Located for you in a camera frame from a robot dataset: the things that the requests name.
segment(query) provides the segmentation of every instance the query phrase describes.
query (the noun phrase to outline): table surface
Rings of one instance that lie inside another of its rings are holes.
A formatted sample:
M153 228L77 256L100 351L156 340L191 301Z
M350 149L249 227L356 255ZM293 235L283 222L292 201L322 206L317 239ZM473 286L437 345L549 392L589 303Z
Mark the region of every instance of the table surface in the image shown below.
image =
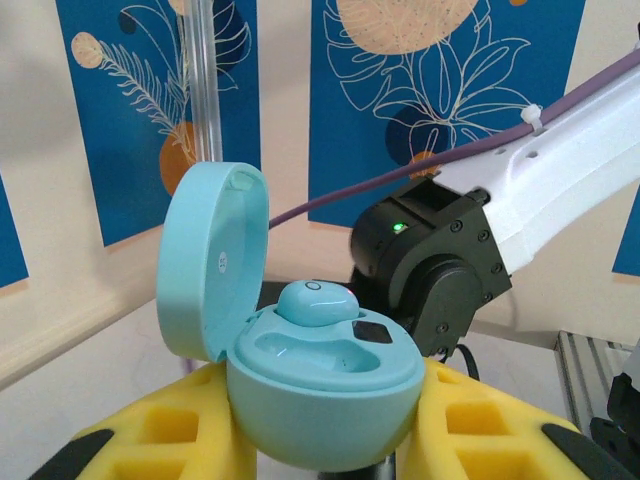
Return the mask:
M568 418L552 350L479 334L465 343L484 383ZM465 371L459 353L449 364ZM0 392L0 478L26 480L79 430L183 375L151 302ZM259 478L314 479L259 457Z

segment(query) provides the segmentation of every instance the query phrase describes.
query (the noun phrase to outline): open case lid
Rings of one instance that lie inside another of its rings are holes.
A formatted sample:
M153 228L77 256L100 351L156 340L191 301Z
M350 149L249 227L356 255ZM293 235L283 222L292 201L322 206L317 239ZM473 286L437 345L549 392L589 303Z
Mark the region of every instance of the open case lid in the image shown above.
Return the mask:
M187 171L158 258L158 320L173 353L226 358L260 296L268 231L266 182L255 167L198 162Z

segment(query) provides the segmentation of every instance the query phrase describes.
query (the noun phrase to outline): blue poster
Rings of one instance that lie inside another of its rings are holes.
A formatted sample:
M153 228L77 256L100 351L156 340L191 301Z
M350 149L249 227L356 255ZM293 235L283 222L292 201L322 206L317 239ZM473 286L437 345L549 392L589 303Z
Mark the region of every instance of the blue poster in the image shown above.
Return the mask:
M613 271L640 277L640 191L633 202Z
M185 0L57 0L105 246L163 223L195 162ZM213 2L223 154L260 167L256 0Z
M28 277L18 232L0 177L0 288Z
M521 122L565 91L585 0L313 0L309 196ZM351 227L403 182L327 205Z

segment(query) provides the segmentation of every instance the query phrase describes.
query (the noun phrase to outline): yellow foam block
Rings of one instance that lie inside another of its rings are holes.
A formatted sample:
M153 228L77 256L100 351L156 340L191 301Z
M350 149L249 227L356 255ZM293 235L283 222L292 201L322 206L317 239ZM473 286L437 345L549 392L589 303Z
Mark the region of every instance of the yellow foam block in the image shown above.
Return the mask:
M114 436L77 480L255 480L256 450L235 427L224 364L207 365L86 429Z
M426 359L414 428L398 450L400 480L587 480L541 431L566 420Z

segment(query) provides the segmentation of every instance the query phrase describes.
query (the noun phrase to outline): earbud charging case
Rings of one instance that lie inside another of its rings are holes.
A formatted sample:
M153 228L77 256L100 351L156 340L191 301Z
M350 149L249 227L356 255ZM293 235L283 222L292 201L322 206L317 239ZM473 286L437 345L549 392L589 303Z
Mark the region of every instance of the earbud charging case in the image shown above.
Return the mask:
M372 465L409 432L424 361L404 329L372 311L357 308L353 318L324 326L291 323L277 305L256 312L268 210L266 182L254 167L189 169L160 246L163 338L176 355L226 361L234 419L265 454L324 472Z

